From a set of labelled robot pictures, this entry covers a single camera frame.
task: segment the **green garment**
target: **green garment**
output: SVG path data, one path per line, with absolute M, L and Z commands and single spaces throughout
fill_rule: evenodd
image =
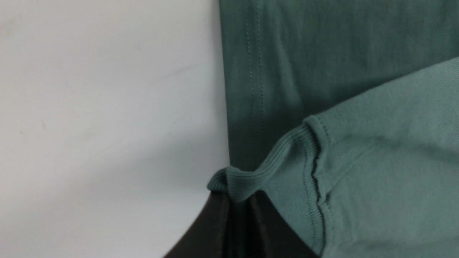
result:
M 220 0 L 220 12 L 231 167 L 208 188 L 239 215 L 265 191 L 321 257 L 458 257 L 458 2 Z
M 459 58 L 306 118 L 254 172 L 209 183 L 267 193 L 322 257 L 459 255 Z

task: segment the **green t-shirt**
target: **green t-shirt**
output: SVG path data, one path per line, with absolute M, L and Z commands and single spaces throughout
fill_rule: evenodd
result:
M 208 188 L 265 191 L 321 257 L 457 257 L 457 1 L 220 10 L 232 166 Z
M 260 167 L 209 183 L 267 193 L 322 257 L 459 254 L 459 58 L 306 118 Z

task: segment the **seam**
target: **seam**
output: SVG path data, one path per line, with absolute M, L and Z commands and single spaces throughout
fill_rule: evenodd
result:
M 370 153 L 372 153 L 374 150 L 376 150 L 377 147 L 379 147 L 380 145 L 378 143 L 375 143 L 375 145 L 369 147 L 368 149 L 366 149 L 365 151 L 363 151 L 361 154 L 359 154 L 359 156 L 357 158 L 355 158 L 352 163 L 347 167 L 347 168 L 342 168 L 342 169 L 338 169 L 337 171 L 342 171 L 342 173 L 340 173 L 340 177 L 332 184 L 330 185 L 330 189 L 327 191 L 327 194 L 331 192 L 331 190 L 335 187 L 335 185 L 337 185 L 348 173 L 349 171 L 355 166 L 355 164 L 361 160 L 362 158 L 366 157 L 367 155 L 369 155 Z
M 220 255 L 222 253 L 222 247 L 224 245 L 225 237 L 224 235 L 228 233 L 228 212 L 229 212 L 229 197 L 222 194 L 222 203 L 218 207 L 218 214 L 220 214 L 218 218 L 218 225 L 222 228 L 222 230 L 218 231 L 215 240 L 217 241 L 215 244 L 214 254 Z
M 304 152 L 304 165 L 303 165 L 303 186 L 304 186 L 304 189 L 306 190 L 306 195 L 308 196 L 308 206 L 310 205 L 310 195 L 309 195 L 309 191 L 308 191 L 308 187 L 306 185 L 306 164 L 308 163 L 308 153 L 306 152 L 306 147 L 304 145 L 304 140 L 301 136 L 298 136 L 299 140 L 300 140 L 300 143 L 301 143 L 301 146 L 303 147 L 303 152 Z M 311 208 L 308 207 L 308 211 L 309 211 L 309 217 L 312 219 L 312 212 L 311 212 Z M 315 226 L 312 225 L 312 228 L 313 228 L 313 243 L 312 243 L 312 246 L 311 246 L 311 249 L 315 249 L 315 246 L 316 246 L 316 232 L 315 232 Z
M 249 36 L 249 3 L 245 0 L 246 4 L 246 42 L 247 42 L 247 59 L 249 62 L 249 81 L 250 81 L 250 121 L 252 124 L 252 160 L 256 159 L 257 146 L 255 141 L 255 119 L 254 119 L 254 91 L 253 91 L 253 76 L 252 76 L 252 54 L 250 52 L 250 36 Z
M 313 137 L 314 137 L 314 140 L 316 140 L 317 143 L 318 143 L 319 140 L 317 138 L 318 137 L 317 134 L 313 134 Z M 317 192 L 317 198 L 314 200 L 315 201 L 314 204 L 317 206 L 317 208 L 319 210 L 319 213 L 320 213 L 320 216 L 321 216 L 321 229 L 320 230 L 323 232 L 322 237 L 320 239 L 322 241 L 322 246 L 320 247 L 320 250 L 318 250 L 319 253 L 322 253 L 325 250 L 325 245 L 327 243 L 327 241 L 326 241 L 326 238 L 327 238 L 326 227 L 327 226 L 325 225 L 325 209 L 330 213 L 330 208 L 325 204 L 325 209 L 323 209 L 321 207 L 320 201 L 319 201 L 320 197 L 321 197 L 320 190 L 319 190 L 319 178 L 321 178 L 322 182 L 325 182 L 324 173 L 322 172 L 323 168 L 320 168 L 320 165 L 319 165 L 320 152 L 322 152 L 322 151 L 323 150 L 319 150 L 317 153 L 315 153 L 316 156 L 314 157 L 314 160 L 313 160 L 313 170 L 312 170 L 312 173 L 311 173 L 311 176 L 312 176 L 313 181 L 315 183 L 315 191 Z M 304 178 L 304 180 L 306 179 L 306 173 L 303 174 L 303 178 Z M 333 229 L 334 228 L 334 221 L 333 221 L 333 217 L 332 216 L 331 216 L 331 219 L 332 219 L 331 227 Z
M 324 174 L 323 173 L 321 173 L 320 177 L 322 178 L 322 181 L 325 182 L 325 178 L 324 178 Z M 331 246 L 334 246 L 334 238 L 335 238 L 335 236 L 334 236 L 333 233 L 335 232 L 335 228 L 336 228 L 335 227 L 335 216 L 333 215 L 333 212 L 331 211 L 331 208 L 330 208 L 330 206 L 328 205 L 328 203 L 326 201 L 327 194 L 328 194 L 328 192 L 324 196 L 324 205 L 325 205 L 325 207 L 326 207 L 326 209 L 328 211 L 328 214 L 330 214 L 330 219 L 331 219 L 330 244 L 331 244 Z
M 325 132 L 325 136 L 327 137 L 328 143 L 331 143 L 331 138 L 330 138 L 330 134 L 328 133 L 328 128 L 325 126 L 324 122 L 322 121 L 322 119 L 320 117 L 318 117 L 318 116 L 314 116 L 314 117 L 317 119 L 319 124 L 322 126 L 322 129 Z
M 335 187 L 336 184 L 339 183 L 339 181 L 341 181 L 344 176 L 346 174 L 349 173 L 349 171 L 355 166 L 355 164 L 357 163 L 357 161 L 359 161 L 360 159 L 364 158 L 365 156 L 369 155 L 371 152 L 373 152 L 374 150 L 376 150 L 376 148 L 379 146 L 379 144 L 375 144 L 374 146 L 370 147 L 369 149 L 367 149 L 366 151 L 364 151 L 359 157 L 357 157 L 351 165 L 349 165 L 349 167 L 347 167 L 344 172 L 341 174 L 341 177 L 330 187 L 330 189 L 326 192 L 325 194 L 325 200 L 324 200 L 324 205 L 325 207 L 327 208 L 328 210 L 328 213 L 330 214 L 330 219 L 331 219 L 331 231 L 330 231 L 330 244 L 331 246 L 334 246 L 335 245 L 335 241 L 334 241 L 334 232 L 335 232 L 335 229 L 336 229 L 336 226 L 335 226 L 335 216 L 326 200 L 326 196 L 330 194 L 331 190 L 333 189 L 333 187 Z M 320 175 L 322 177 L 322 180 L 325 182 L 325 177 L 324 177 L 324 173 L 321 173 Z
M 252 204 L 253 208 L 253 213 L 255 215 L 255 218 L 258 222 L 259 230 L 262 232 L 261 238 L 262 241 L 264 242 L 265 247 L 262 250 L 263 257 L 265 258 L 272 258 L 273 257 L 273 251 L 272 251 L 272 245 L 271 241 L 269 240 L 269 237 L 267 237 L 267 229 L 266 229 L 266 222 L 264 221 L 263 213 L 260 210 L 260 206 L 258 205 L 258 199 L 257 195 L 253 194 L 252 197 L 250 198 L 250 203 Z
M 262 72 L 262 60 L 261 60 L 261 38 L 260 38 L 260 11 L 259 11 L 259 0 L 256 0 L 256 10 L 257 10 L 257 45 L 258 45 L 258 69 L 260 77 L 260 105 L 261 105 L 261 144 L 263 154 L 265 153 L 265 143 L 264 143 L 264 88 L 263 88 L 263 72 Z

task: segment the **teal fabric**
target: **teal fabric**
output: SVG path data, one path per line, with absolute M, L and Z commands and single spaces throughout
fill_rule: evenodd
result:
M 208 188 L 267 193 L 322 257 L 459 255 L 459 58 L 306 118 L 254 172 Z
M 220 0 L 231 165 L 311 115 L 459 56 L 457 0 Z
M 459 2 L 220 0 L 236 209 L 322 257 L 458 257 Z

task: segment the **folded fabric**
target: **folded fabric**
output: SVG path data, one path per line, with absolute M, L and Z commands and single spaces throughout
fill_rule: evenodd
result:
M 304 119 L 252 172 L 211 179 L 243 204 L 263 190 L 324 258 L 459 254 L 459 58 Z

